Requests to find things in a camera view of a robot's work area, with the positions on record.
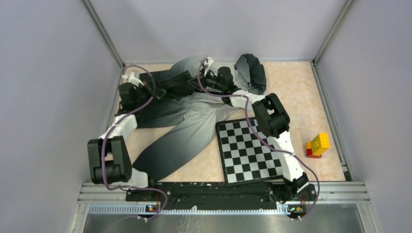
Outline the grey gradient zip jacket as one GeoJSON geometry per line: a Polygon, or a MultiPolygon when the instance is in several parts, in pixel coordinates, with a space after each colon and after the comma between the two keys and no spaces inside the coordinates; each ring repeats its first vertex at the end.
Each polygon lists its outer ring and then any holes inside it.
{"type": "MultiPolygon", "coordinates": [[[[155,77],[156,86],[181,83],[177,77],[188,71],[196,78],[204,58],[185,58],[175,63],[166,73],[155,77]]],[[[234,65],[229,65],[232,80],[240,90],[262,95],[266,90],[266,74],[263,64],[252,54],[243,54],[234,65]]],[[[239,107],[228,98],[219,98],[196,90],[187,91],[172,98],[153,101],[137,112],[137,128],[151,129],[175,126],[165,135],[145,148],[133,162],[133,168],[142,171],[155,181],[166,178],[195,158],[216,135],[215,124],[232,116],[239,107]]]]}

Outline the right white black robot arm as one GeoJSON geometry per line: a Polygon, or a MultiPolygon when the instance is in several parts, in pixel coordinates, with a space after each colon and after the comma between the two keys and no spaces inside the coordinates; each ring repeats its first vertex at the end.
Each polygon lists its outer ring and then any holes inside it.
{"type": "Polygon", "coordinates": [[[291,200],[298,200],[309,186],[309,179],[304,171],[307,166],[295,154],[290,136],[290,117],[285,107],[274,93],[258,95],[239,89],[230,75],[228,67],[222,67],[214,73],[208,66],[201,65],[195,76],[195,85],[233,107],[242,108],[245,112],[253,110],[260,131],[268,139],[274,140],[273,146],[268,142],[262,144],[281,155],[285,194],[291,200]]]}

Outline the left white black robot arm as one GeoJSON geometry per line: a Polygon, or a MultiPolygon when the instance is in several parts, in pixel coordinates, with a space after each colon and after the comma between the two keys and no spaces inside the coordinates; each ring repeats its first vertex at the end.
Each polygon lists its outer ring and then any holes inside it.
{"type": "Polygon", "coordinates": [[[152,178],[132,167],[125,141],[137,128],[138,111],[165,94],[165,90],[147,82],[119,86],[119,109],[113,124],[102,136],[87,143],[90,177],[94,184],[103,184],[109,191],[125,191],[129,197],[139,195],[146,201],[160,197],[152,178]]]}

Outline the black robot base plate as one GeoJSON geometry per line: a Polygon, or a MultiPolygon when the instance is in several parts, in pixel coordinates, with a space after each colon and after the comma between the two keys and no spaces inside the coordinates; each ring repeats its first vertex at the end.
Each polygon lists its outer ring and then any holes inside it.
{"type": "Polygon", "coordinates": [[[167,201],[165,210],[271,210],[287,201],[299,204],[313,201],[316,191],[310,184],[300,195],[286,191],[285,184],[261,182],[227,187],[225,183],[156,183],[155,190],[127,191],[126,201],[153,202],[167,201]]]}

